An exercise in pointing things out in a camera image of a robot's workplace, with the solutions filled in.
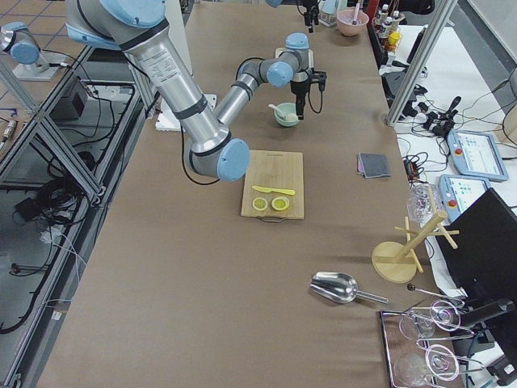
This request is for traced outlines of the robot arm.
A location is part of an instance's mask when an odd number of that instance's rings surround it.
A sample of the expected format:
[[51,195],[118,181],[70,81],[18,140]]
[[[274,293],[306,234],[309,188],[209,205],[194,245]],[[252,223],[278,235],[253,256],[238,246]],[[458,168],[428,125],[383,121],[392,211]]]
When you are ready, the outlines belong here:
[[250,161],[249,146],[233,137],[229,124],[263,83],[282,87],[312,75],[304,33],[292,33],[274,59],[247,61],[216,108],[211,109],[169,37],[163,1],[68,1],[69,38],[135,57],[189,136],[184,162],[198,175],[240,179]]
[[303,17],[304,24],[309,33],[314,32],[314,27],[319,24],[319,1],[318,0],[266,0],[266,4],[277,8],[280,5],[295,5],[298,13]]

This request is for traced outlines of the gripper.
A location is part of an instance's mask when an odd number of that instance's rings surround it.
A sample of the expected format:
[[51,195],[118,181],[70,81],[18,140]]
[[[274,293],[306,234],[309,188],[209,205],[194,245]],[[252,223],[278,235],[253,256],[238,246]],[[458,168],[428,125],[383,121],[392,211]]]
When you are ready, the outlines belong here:
[[318,0],[302,0],[302,7],[305,9],[305,25],[309,25],[309,32],[313,32],[314,16],[319,13]]
[[290,82],[291,92],[296,96],[296,116],[299,120],[305,118],[305,96],[310,90],[310,76],[295,74]]

